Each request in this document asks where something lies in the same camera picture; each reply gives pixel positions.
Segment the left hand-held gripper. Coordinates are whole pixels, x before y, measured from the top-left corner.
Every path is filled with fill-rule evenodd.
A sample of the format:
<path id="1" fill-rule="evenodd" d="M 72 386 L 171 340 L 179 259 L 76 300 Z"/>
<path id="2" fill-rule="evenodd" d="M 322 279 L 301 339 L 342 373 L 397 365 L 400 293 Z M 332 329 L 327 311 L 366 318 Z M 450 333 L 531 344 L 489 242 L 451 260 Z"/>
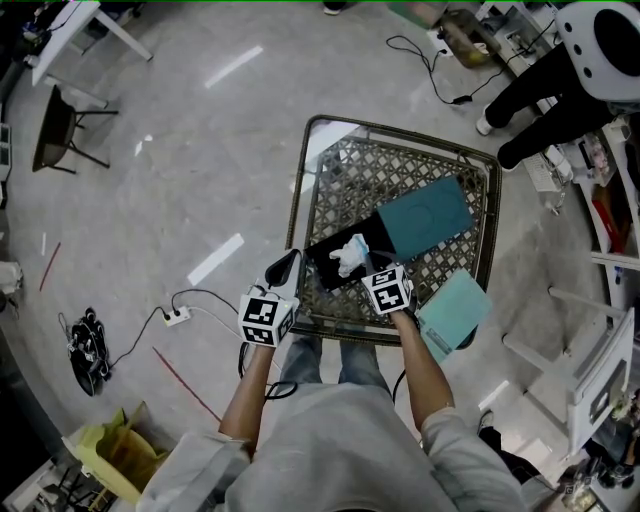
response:
<path id="1" fill-rule="evenodd" d="M 290 249 L 265 271 L 269 288 L 295 290 L 303 258 L 299 249 Z M 240 298 L 239 334 L 243 342 L 263 347 L 278 347 L 293 327 L 300 301 L 283 296 L 262 285 L 253 284 Z"/>

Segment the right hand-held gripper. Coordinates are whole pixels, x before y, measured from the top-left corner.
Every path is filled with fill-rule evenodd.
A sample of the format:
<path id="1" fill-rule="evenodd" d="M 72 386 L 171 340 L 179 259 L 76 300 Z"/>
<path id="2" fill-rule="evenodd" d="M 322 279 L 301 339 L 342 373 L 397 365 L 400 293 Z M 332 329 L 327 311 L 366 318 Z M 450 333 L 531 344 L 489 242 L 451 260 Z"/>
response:
<path id="1" fill-rule="evenodd" d="M 374 312 L 386 315 L 410 306 L 414 285 L 397 255 L 370 251 L 365 260 L 366 275 L 361 279 Z"/>

